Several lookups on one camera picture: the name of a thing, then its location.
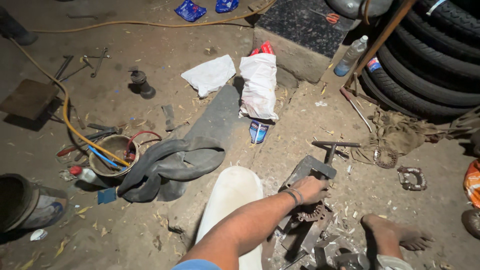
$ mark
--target black bucket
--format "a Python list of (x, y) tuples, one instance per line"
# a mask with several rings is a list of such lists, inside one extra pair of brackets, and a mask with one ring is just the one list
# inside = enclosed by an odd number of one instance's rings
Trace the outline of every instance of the black bucket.
[(68, 205), (64, 191), (33, 184), (19, 174), (0, 176), (0, 232), (53, 225)]

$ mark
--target orange bag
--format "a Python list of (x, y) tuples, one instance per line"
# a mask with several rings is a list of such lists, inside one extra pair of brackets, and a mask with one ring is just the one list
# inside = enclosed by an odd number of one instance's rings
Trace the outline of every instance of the orange bag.
[(480, 208), (480, 161), (474, 160), (470, 163), (465, 179), (463, 181), (463, 188), (467, 194), (468, 199), (476, 208)]

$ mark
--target white plastic bottle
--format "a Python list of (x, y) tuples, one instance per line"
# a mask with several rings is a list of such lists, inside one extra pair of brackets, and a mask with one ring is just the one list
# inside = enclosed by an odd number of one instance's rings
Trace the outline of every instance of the white plastic bottle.
[(70, 168), (70, 173), (75, 175), (78, 179), (83, 180), (87, 183), (98, 185), (101, 187), (109, 188), (92, 169), (82, 168), (80, 166), (73, 166)]
[(349, 72), (355, 61), (358, 59), (358, 57), (360, 57), (360, 55), (363, 54), (363, 52), (367, 48), (367, 40), (368, 37), (363, 36), (352, 43), (350, 48), (343, 55), (342, 60), (338, 62), (338, 64), (335, 66), (335, 69), (333, 70), (333, 72), (337, 76), (345, 76)]

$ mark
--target person's arm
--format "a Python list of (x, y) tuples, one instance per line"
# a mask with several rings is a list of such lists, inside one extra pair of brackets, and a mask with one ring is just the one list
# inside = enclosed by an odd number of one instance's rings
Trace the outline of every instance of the person's arm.
[[(308, 205), (329, 196), (324, 191), (327, 187), (328, 181), (309, 176), (290, 188), (298, 190), (303, 195), (303, 204)], [(299, 194), (292, 193), (300, 202)], [(239, 256), (261, 244), (293, 208), (295, 200), (286, 192), (246, 204), (215, 225), (179, 263), (204, 259), (223, 270), (238, 269)]]

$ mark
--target white plastic bag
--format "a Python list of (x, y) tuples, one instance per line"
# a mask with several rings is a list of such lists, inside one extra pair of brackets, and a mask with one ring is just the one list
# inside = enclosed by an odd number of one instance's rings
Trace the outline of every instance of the white plastic bag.
[(260, 119), (278, 119), (274, 113), (276, 56), (259, 53), (242, 57), (240, 75), (245, 80), (239, 117), (250, 115)]
[(198, 90), (198, 96), (205, 98), (218, 91), (235, 75), (235, 66), (230, 56), (224, 55), (185, 71), (181, 77)]

